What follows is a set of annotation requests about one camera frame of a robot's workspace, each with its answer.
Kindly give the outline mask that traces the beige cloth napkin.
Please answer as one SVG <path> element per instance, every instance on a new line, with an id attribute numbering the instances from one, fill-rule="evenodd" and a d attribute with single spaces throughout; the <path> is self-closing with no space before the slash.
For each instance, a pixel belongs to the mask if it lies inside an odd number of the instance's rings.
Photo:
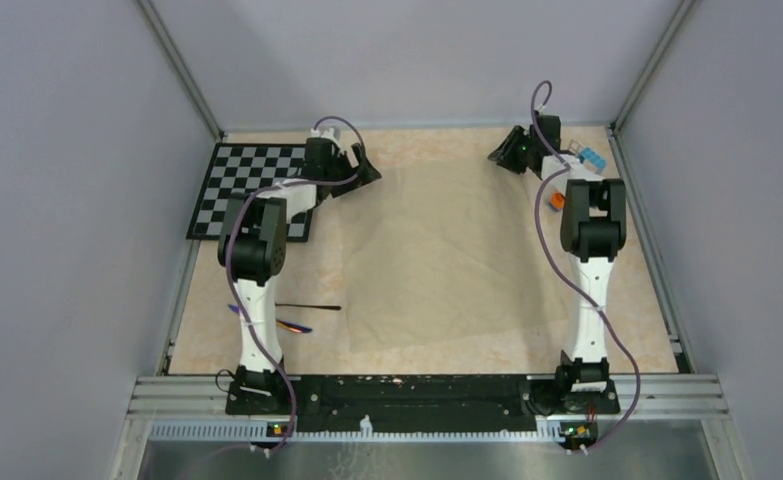
<path id="1" fill-rule="evenodd" d="M 345 312 L 357 352 L 570 316 L 523 176 L 485 160 L 394 167 L 344 195 Z"/>

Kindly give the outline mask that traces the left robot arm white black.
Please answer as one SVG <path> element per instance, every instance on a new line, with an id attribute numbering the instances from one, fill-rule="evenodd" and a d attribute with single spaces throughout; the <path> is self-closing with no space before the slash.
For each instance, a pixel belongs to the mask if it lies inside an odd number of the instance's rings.
<path id="1" fill-rule="evenodd" d="M 381 178 L 362 139 L 347 152 L 333 131 L 313 130 L 296 177 L 229 199 L 218 261 L 240 321 L 241 352 L 230 385 L 233 396 L 248 396 L 269 414 L 287 401 L 275 293 L 286 260 L 288 223 L 329 197 L 343 196 Z"/>

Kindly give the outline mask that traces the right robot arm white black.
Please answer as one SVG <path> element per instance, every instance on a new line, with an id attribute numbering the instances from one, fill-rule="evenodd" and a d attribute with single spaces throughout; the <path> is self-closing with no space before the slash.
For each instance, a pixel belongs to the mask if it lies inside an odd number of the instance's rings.
<path id="1" fill-rule="evenodd" d="M 536 201 L 562 215 L 559 243 L 574 270 L 566 284 L 574 294 L 575 312 L 553 397 L 561 409 L 579 412 L 593 399 L 617 397 L 610 380 L 605 316 L 614 264 L 626 243 L 626 188 L 560 145 L 560 118 L 535 112 L 529 128 L 514 126 L 488 158 L 516 174 L 534 173 L 543 182 Z"/>

